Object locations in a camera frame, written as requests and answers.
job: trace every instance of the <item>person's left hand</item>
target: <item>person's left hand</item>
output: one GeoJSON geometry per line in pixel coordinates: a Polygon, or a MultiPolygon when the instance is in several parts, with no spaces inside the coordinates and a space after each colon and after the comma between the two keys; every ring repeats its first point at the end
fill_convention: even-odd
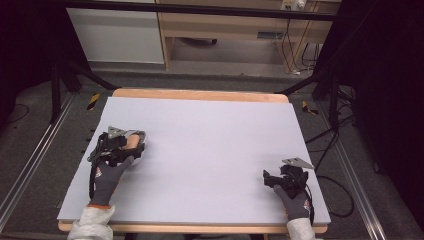
{"type": "Polygon", "coordinates": [[[133,162],[133,156],[127,157],[121,165],[116,167],[110,167],[101,161],[96,170],[95,190],[89,206],[109,207],[109,201],[118,186],[119,179],[133,162]]]}

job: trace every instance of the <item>white tabletop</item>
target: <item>white tabletop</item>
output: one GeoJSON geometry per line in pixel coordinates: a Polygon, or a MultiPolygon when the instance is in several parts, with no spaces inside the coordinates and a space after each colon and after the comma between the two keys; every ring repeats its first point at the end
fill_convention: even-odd
{"type": "MultiPolygon", "coordinates": [[[[111,97],[68,189],[60,221],[79,219],[89,201],[87,157],[108,126],[143,130],[141,163],[122,176],[111,222],[285,224],[283,205],[262,171],[279,175],[282,159],[310,158],[289,103],[111,97]]],[[[316,176],[307,182],[315,223],[330,217],[316,176]]]]}

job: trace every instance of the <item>sleeve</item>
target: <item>sleeve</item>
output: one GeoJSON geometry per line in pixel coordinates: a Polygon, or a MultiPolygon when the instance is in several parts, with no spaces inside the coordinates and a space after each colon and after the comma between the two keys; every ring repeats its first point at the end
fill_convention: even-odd
{"type": "Polygon", "coordinates": [[[114,212],[114,206],[106,210],[94,207],[85,207],[82,211],[80,220],[77,220],[72,224],[68,240],[113,240],[113,231],[107,223],[114,212]]]}
{"type": "Polygon", "coordinates": [[[290,238],[293,240],[315,239],[315,232],[311,227],[309,218],[297,218],[287,223],[290,238]]]}

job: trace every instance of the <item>white wall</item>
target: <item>white wall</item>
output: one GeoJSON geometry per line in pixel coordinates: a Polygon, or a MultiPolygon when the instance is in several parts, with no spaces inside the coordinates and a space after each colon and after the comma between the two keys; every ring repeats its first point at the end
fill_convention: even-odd
{"type": "Polygon", "coordinates": [[[164,63],[156,13],[90,9],[68,9],[68,13],[88,61],[164,63]]]}

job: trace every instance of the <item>gray glove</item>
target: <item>gray glove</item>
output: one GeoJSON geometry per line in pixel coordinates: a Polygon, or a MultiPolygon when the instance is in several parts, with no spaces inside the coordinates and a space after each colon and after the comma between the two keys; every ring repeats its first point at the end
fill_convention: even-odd
{"type": "Polygon", "coordinates": [[[310,202],[305,192],[298,194],[295,198],[291,199],[287,196],[286,192],[280,185],[274,185],[274,192],[283,201],[287,210],[287,218],[289,221],[297,218],[309,218],[310,202]]]}
{"type": "Polygon", "coordinates": [[[105,162],[101,161],[97,167],[96,177],[94,179],[94,196],[89,205],[109,206],[109,201],[118,186],[119,179],[133,162],[133,156],[127,157],[125,161],[117,167],[110,167],[105,162]]]}

